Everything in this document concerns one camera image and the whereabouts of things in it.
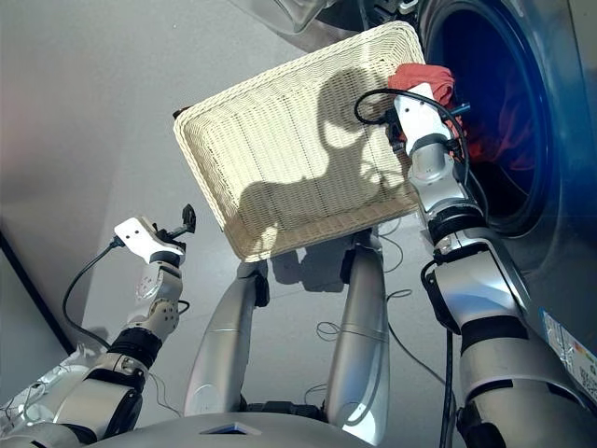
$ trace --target sticker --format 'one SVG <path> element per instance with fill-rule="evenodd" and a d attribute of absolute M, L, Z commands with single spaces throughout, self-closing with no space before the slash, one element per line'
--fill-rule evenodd
<path fill-rule="evenodd" d="M 597 357 L 545 310 L 541 313 L 549 346 L 587 395 L 597 402 Z"/>

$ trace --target gray floor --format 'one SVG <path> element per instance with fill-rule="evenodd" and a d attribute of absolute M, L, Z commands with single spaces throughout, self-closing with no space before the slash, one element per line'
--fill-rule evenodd
<path fill-rule="evenodd" d="M 183 299 L 192 308 L 154 370 L 180 408 L 201 334 L 238 260 L 174 141 L 171 114 L 303 51 L 228 3 L 207 0 L 5 0 L 0 44 L 2 228 L 56 315 L 68 282 L 116 224 L 144 214 L 171 228 L 186 203 L 197 210 L 183 266 Z M 390 318 L 404 343 L 442 371 L 443 331 L 419 284 L 429 259 L 420 229 L 416 217 L 405 217 L 392 235 L 404 261 L 388 274 L 387 290 L 413 294 L 390 303 Z M 391 267 L 396 248 L 385 253 Z M 127 251 L 110 254 L 80 285 L 73 315 L 114 337 L 142 266 Z M 284 269 L 276 274 L 284 279 Z M 346 291 L 326 282 L 336 292 L 306 291 L 323 288 L 305 278 L 282 285 L 271 275 L 271 304 L 254 317 L 244 385 L 249 401 L 300 402 L 307 388 L 326 381 L 333 344 L 314 329 L 319 321 L 340 320 Z M 395 344 L 391 362 L 392 408 L 382 446 L 437 445 L 441 385 Z M 173 418 L 154 394 L 150 385 L 141 425 Z"/>

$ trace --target laundry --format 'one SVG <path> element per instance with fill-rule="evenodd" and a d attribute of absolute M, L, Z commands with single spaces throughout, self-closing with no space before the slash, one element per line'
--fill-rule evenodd
<path fill-rule="evenodd" d="M 492 130 L 482 122 L 461 122 L 472 162 L 498 163 L 515 171 L 532 170 L 535 167 L 535 155 L 532 151 L 532 114 L 528 110 L 528 102 L 525 101 L 524 88 L 516 75 L 515 69 L 507 75 L 504 98 L 498 100 L 501 105 L 496 129 Z M 423 82 L 431 85 L 434 99 L 438 103 L 446 107 L 453 105 L 451 100 L 454 76 L 449 68 L 423 63 L 404 63 L 388 77 L 388 87 L 391 89 L 407 91 Z M 472 104 L 472 107 L 472 113 L 475 113 L 475 105 Z M 456 135 L 451 124 L 448 125 Z"/>
<path fill-rule="evenodd" d="M 429 83 L 434 99 L 441 105 L 449 105 L 454 91 L 454 77 L 449 68 L 425 63 L 403 63 L 388 78 L 390 89 L 407 91 L 424 82 Z"/>

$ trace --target wire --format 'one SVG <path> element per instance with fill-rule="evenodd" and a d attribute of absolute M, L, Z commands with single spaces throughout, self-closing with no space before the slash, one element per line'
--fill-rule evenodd
<path fill-rule="evenodd" d="M 470 171 L 470 155 L 468 154 L 468 146 L 466 144 L 465 133 L 463 131 L 463 128 L 460 125 L 460 123 L 458 122 L 458 120 L 456 119 L 456 117 L 450 112 L 450 110 L 448 110 L 446 107 L 444 107 L 437 101 L 427 98 L 424 95 L 420 95 L 419 93 L 415 93 L 413 91 L 402 91 L 401 89 L 385 88 L 385 89 L 375 89 L 372 91 L 368 91 L 368 92 L 364 93 L 363 95 L 361 95 L 358 100 L 356 100 L 356 103 L 354 104 L 354 115 L 356 116 L 356 119 L 358 119 L 360 122 L 365 123 L 365 124 L 384 124 L 386 122 L 385 116 L 380 117 L 378 119 L 365 119 L 358 112 L 358 107 L 363 102 L 363 100 L 365 100 L 366 98 L 368 98 L 371 95 L 377 95 L 377 94 L 382 94 L 382 93 L 400 95 L 400 96 L 405 96 L 405 97 L 413 99 L 413 100 L 422 101 L 422 102 L 436 108 L 438 111 L 440 111 L 445 116 L 446 119 L 450 120 L 450 122 L 454 126 L 454 129 L 456 129 L 456 132 L 458 132 L 458 139 L 460 140 L 463 157 L 465 159 L 465 181 L 464 181 L 464 184 L 467 185 L 468 184 L 468 174 Z"/>
<path fill-rule="evenodd" d="M 427 279 L 425 278 L 427 276 L 427 271 L 429 271 L 429 268 L 431 266 L 433 266 L 434 264 L 436 264 L 436 261 L 434 259 L 432 259 L 427 264 L 425 264 L 423 266 L 423 268 L 421 269 L 421 284 L 422 285 L 426 285 L 427 284 Z"/>
<path fill-rule="evenodd" d="M 426 271 L 429 269 L 429 267 L 431 267 L 431 265 L 433 265 L 435 262 L 430 262 L 427 263 L 427 265 L 423 268 L 422 270 L 422 274 L 426 273 Z M 393 293 L 389 294 L 387 296 L 386 301 L 389 301 L 392 298 L 405 298 L 408 297 L 410 294 L 412 294 L 412 289 L 400 289 L 398 291 L 394 291 Z M 429 373 L 432 377 L 434 377 L 440 384 L 442 384 L 444 386 L 444 408 L 443 408 L 443 412 L 445 412 L 445 406 L 446 406 L 446 394 L 448 394 L 450 396 L 449 398 L 449 414 L 448 414 L 448 424 L 446 429 L 444 429 L 444 424 L 443 424 L 443 418 L 442 418 L 442 429 L 441 429 L 441 433 L 440 433 L 440 447 L 445 447 L 446 445 L 446 439 L 447 439 L 447 435 L 453 434 L 454 431 L 454 424 L 456 422 L 456 397 L 454 395 L 454 391 L 452 389 L 451 386 L 451 362 L 450 362 L 450 376 L 448 375 L 448 368 L 446 368 L 446 378 L 447 381 L 444 380 L 441 376 L 439 376 L 438 373 L 436 373 L 433 369 L 431 369 L 427 364 L 425 364 L 424 362 L 422 362 L 420 359 L 418 359 L 415 355 L 412 354 L 412 352 L 408 349 L 408 347 L 406 345 L 404 345 L 402 343 L 402 341 L 400 341 L 400 339 L 398 338 L 398 336 L 396 335 L 396 332 L 394 331 L 394 329 L 392 328 L 392 324 L 388 321 L 388 328 L 390 330 L 390 334 L 392 335 L 392 338 L 394 339 L 394 341 L 398 344 L 398 346 L 402 349 L 402 351 L 410 358 L 412 359 L 417 365 L 419 365 L 419 367 L 421 367 L 423 370 L 425 370 L 427 373 Z M 450 338 L 450 345 L 447 346 L 447 352 L 450 353 L 450 361 L 451 361 L 451 338 Z M 448 446 L 451 446 L 451 437 L 448 439 Z"/>
<path fill-rule="evenodd" d="M 402 261 L 404 261 L 404 250 L 402 250 L 402 247 L 400 247 L 400 245 L 396 241 L 388 238 L 387 236 L 380 235 L 380 238 L 387 241 L 391 245 L 394 245 L 396 247 L 396 249 L 398 249 L 398 253 L 400 254 L 400 260 L 398 261 L 398 263 L 396 263 L 395 266 L 388 269 L 387 271 L 383 271 L 383 273 L 392 273 L 393 271 L 398 269 L 400 267 L 400 265 L 402 264 Z"/>
<path fill-rule="evenodd" d="M 336 339 L 338 339 L 338 333 L 340 333 L 340 326 L 327 320 L 318 322 L 317 326 L 315 327 L 315 334 L 317 337 L 322 341 L 326 341 L 327 343 L 333 343 L 336 341 Z"/>
<path fill-rule="evenodd" d="M 95 342 L 99 343 L 100 345 L 102 345 L 106 349 L 110 348 L 110 344 L 104 338 L 101 338 L 100 336 L 98 336 L 97 334 L 93 333 L 92 331 L 84 329 L 83 327 L 81 327 L 80 325 L 78 325 L 73 319 L 71 319 L 71 317 L 68 315 L 68 312 L 66 310 L 66 305 L 68 304 L 68 299 L 69 299 L 69 297 L 71 295 L 71 292 L 73 291 L 73 288 L 76 285 L 76 282 L 78 282 L 78 280 L 89 269 L 91 269 L 95 265 L 95 263 L 97 263 L 100 259 L 102 259 L 103 257 L 105 257 L 105 255 L 108 252 L 110 252 L 116 246 L 117 245 L 113 241 L 112 243 L 110 243 L 108 245 L 108 247 L 106 249 L 104 249 L 102 252 L 100 252 L 100 254 L 97 255 L 92 261 L 90 261 L 89 263 L 87 263 L 87 265 L 81 271 L 79 271 L 79 273 L 77 275 L 75 275 L 75 278 L 73 279 L 73 281 L 71 282 L 71 284 L 66 289 L 66 292 L 64 293 L 64 297 L 62 298 L 62 315 L 64 316 L 64 319 L 66 319 L 66 322 L 68 323 L 68 325 L 70 325 L 73 329 L 76 329 L 79 333 L 82 333 L 82 334 L 86 335 L 87 337 L 92 338 Z"/>
<path fill-rule="evenodd" d="M 446 447 L 446 440 L 448 439 L 448 433 L 451 425 L 451 400 L 453 391 L 451 389 L 451 377 L 452 377 L 452 333 L 446 329 L 446 383 L 444 385 L 444 409 L 441 415 L 441 432 L 439 435 L 439 448 Z"/>
<path fill-rule="evenodd" d="M 398 291 L 394 291 L 393 293 L 389 294 L 388 297 L 386 298 L 386 301 L 390 301 L 390 299 L 392 299 L 392 298 L 405 298 L 405 297 L 408 297 L 411 294 L 412 294 L 412 289 L 400 289 Z M 400 339 L 396 335 L 396 332 L 392 328 L 392 324 L 390 324 L 389 322 L 388 322 L 388 327 L 389 327 L 389 330 L 390 330 L 390 334 L 392 334 L 392 338 L 394 339 L 394 341 L 396 341 L 396 343 L 402 349 L 402 351 L 404 353 L 406 353 L 406 355 L 410 359 L 412 359 L 416 364 L 418 364 L 421 368 L 423 368 L 423 370 L 425 370 L 427 373 L 429 373 L 431 376 L 433 376 L 442 385 L 445 385 L 446 382 L 444 381 L 444 379 L 441 376 L 439 376 L 438 373 L 436 373 L 433 369 L 431 369 L 424 362 L 422 362 L 415 355 L 413 355 L 412 352 L 408 349 L 408 347 L 405 344 L 403 344 L 402 341 L 400 341 Z"/>
<path fill-rule="evenodd" d="M 3 409 L 4 411 L 4 415 L 7 417 L 7 423 L 10 423 L 12 425 L 12 427 L 15 427 L 15 424 L 12 423 L 12 420 L 10 418 L 10 415 L 8 414 L 8 411 L 10 410 L 10 406 L 12 406 L 12 403 L 14 403 L 15 398 L 13 397 L 7 404 L 6 408 Z"/>
<path fill-rule="evenodd" d="M 178 301 L 178 303 L 182 303 L 183 305 L 186 305 L 186 308 L 183 308 L 182 310 L 178 311 L 179 315 L 183 315 L 184 313 L 186 313 L 188 311 L 188 309 L 190 308 L 190 303 L 188 301 Z"/>
<path fill-rule="evenodd" d="M 151 373 L 151 372 L 149 373 L 149 377 L 153 380 L 154 384 L 156 385 L 156 402 L 158 403 L 158 406 L 161 406 L 164 409 L 172 411 L 179 418 L 182 417 L 182 414 L 180 413 L 180 411 L 177 411 L 175 408 L 170 406 L 170 404 L 168 403 L 168 400 L 166 399 L 166 383 L 164 383 L 164 380 L 159 378 L 159 376 L 156 375 L 155 373 Z M 158 385 L 158 380 L 160 380 L 160 382 L 163 386 L 163 394 L 162 394 L 163 401 L 160 401 L 160 386 Z"/>
<path fill-rule="evenodd" d="M 400 224 L 402 223 L 402 218 L 399 217 L 396 221 L 397 221 L 396 226 L 393 229 L 391 229 L 390 231 L 387 231 L 386 233 L 380 233 L 379 236 L 380 237 L 388 236 L 388 235 L 391 235 L 392 233 L 394 233 L 395 231 L 397 231 L 400 228 Z"/>
<path fill-rule="evenodd" d="M 487 219 L 489 217 L 489 202 L 487 201 L 487 195 L 485 194 L 485 190 L 481 186 L 480 182 L 477 180 L 475 173 L 473 173 L 471 171 L 469 175 L 470 175 L 470 178 L 472 179 L 473 183 L 475 184 L 475 187 L 477 188 L 477 193 L 479 194 L 480 199 L 481 199 L 481 207 L 483 209 L 483 215 L 485 216 L 485 219 Z"/>
<path fill-rule="evenodd" d="M 305 393 L 302 396 L 303 403 L 309 404 L 309 402 L 307 401 L 307 397 L 309 397 L 310 394 L 315 393 L 315 392 L 324 392 L 324 391 L 327 391 L 326 383 L 321 383 L 320 385 L 314 385 L 312 387 L 309 387 L 307 390 L 305 390 Z"/>

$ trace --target white wicker basket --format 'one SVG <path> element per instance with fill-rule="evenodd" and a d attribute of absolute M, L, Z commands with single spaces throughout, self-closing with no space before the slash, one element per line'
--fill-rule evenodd
<path fill-rule="evenodd" d="M 176 139 L 245 261 L 405 215 L 416 198 L 381 126 L 353 114 L 402 63 L 422 63 L 412 28 L 391 22 L 238 84 L 183 112 Z M 364 105 L 380 114 L 391 99 Z"/>

